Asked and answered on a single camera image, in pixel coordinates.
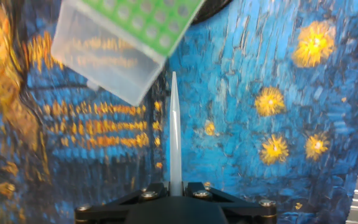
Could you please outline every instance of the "screw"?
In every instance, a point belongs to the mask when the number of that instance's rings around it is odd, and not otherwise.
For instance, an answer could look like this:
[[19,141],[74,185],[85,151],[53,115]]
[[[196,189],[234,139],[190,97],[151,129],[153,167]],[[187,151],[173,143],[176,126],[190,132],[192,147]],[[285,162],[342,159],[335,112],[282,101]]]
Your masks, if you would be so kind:
[[78,211],[87,211],[88,209],[91,208],[91,205],[90,204],[84,204],[80,207],[77,208]]
[[204,197],[208,197],[211,195],[211,193],[209,193],[208,191],[206,190],[199,190],[197,192],[194,192],[193,193],[194,197],[196,198],[204,198]]
[[276,205],[276,202],[275,201],[271,201],[269,199],[262,199],[259,201],[259,205],[263,206],[263,207],[271,207],[271,206],[274,206]]
[[153,199],[153,198],[157,197],[157,193],[155,193],[155,192],[144,192],[144,193],[142,193],[142,197],[144,199]]

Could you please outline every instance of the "black mount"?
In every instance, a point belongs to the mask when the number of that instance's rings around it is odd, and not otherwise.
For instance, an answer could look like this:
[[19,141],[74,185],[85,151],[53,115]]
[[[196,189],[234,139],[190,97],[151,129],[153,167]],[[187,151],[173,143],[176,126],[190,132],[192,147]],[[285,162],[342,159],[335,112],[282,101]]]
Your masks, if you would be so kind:
[[192,24],[198,24],[213,17],[215,14],[225,8],[232,0],[205,0],[203,6],[198,11]]
[[168,189],[155,183],[105,205],[78,207],[75,224],[277,223],[273,201],[245,202],[201,182],[188,183],[183,197],[170,197]]

